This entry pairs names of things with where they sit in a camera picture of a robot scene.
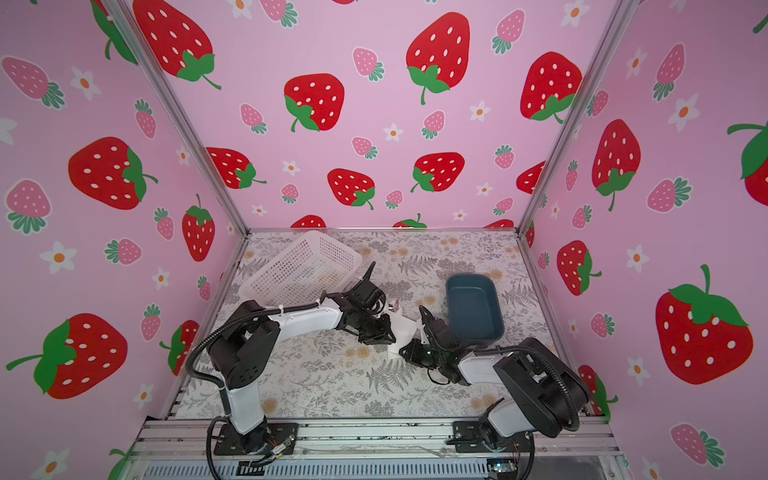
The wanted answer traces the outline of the white paper napkin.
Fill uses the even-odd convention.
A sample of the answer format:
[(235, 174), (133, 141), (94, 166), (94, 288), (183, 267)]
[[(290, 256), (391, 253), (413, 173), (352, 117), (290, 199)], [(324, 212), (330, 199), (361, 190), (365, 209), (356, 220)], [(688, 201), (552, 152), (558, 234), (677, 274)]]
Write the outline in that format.
[(414, 338), (419, 322), (402, 315), (402, 307), (398, 300), (388, 306), (388, 315), (395, 342), (387, 346), (387, 356), (389, 360), (402, 359), (400, 349), (407, 346)]

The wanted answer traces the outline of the dark teal plastic bin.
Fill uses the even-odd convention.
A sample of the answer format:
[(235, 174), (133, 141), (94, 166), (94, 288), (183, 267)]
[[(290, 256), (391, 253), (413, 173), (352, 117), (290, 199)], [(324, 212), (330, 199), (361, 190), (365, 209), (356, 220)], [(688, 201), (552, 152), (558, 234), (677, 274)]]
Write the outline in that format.
[(491, 344), (505, 332), (494, 282), (484, 275), (457, 274), (446, 282), (449, 324), (463, 341)]

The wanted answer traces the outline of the white plastic mesh basket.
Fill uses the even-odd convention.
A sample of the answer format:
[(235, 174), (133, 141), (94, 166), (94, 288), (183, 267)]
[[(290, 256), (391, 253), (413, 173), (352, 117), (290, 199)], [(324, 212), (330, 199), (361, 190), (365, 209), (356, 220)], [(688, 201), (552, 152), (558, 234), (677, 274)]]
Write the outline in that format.
[(244, 280), (239, 294), (262, 306), (306, 304), (323, 292), (342, 290), (361, 264), (362, 256), (355, 250), (311, 230)]

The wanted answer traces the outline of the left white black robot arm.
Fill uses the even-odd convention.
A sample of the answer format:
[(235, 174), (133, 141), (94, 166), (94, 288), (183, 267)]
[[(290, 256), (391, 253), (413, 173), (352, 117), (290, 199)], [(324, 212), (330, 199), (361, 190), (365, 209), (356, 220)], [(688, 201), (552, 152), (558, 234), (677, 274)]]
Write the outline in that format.
[(279, 341), (319, 330), (340, 330), (365, 345), (396, 341), (385, 312), (386, 294), (371, 281), (374, 268), (370, 264), (351, 289), (322, 293), (309, 304), (269, 309), (246, 301), (188, 354), (188, 374), (217, 386), (224, 408), (222, 421), (238, 448), (261, 453), (271, 445), (258, 379)]

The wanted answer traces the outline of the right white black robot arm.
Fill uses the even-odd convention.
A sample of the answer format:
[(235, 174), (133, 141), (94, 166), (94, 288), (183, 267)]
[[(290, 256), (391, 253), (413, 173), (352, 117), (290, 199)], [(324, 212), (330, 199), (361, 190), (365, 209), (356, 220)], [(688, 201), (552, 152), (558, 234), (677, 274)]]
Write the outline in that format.
[(590, 389), (568, 365), (538, 339), (529, 337), (517, 345), (492, 346), (488, 324), (471, 334), (419, 308), (424, 341), (414, 337), (399, 348), (407, 362), (437, 372), (449, 384), (471, 386), (497, 384), (507, 396), (448, 441), (459, 451), (509, 450), (518, 434), (538, 432), (548, 438), (580, 428), (580, 411), (590, 402)]

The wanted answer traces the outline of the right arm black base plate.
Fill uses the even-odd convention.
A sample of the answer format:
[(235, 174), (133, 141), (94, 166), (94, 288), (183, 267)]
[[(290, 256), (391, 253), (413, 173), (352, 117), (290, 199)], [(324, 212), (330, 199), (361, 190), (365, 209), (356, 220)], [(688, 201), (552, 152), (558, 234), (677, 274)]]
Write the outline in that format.
[(529, 432), (502, 437), (488, 422), (455, 421), (446, 444), (459, 453), (528, 453), (533, 440)]

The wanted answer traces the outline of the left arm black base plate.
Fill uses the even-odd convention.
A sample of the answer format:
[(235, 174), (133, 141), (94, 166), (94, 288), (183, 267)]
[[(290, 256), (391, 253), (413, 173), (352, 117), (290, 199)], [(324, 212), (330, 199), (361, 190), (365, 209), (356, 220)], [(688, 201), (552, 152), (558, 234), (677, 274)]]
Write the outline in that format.
[(292, 455), (298, 429), (298, 423), (265, 422), (249, 433), (242, 434), (227, 422), (215, 436), (213, 453), (218, 456)]

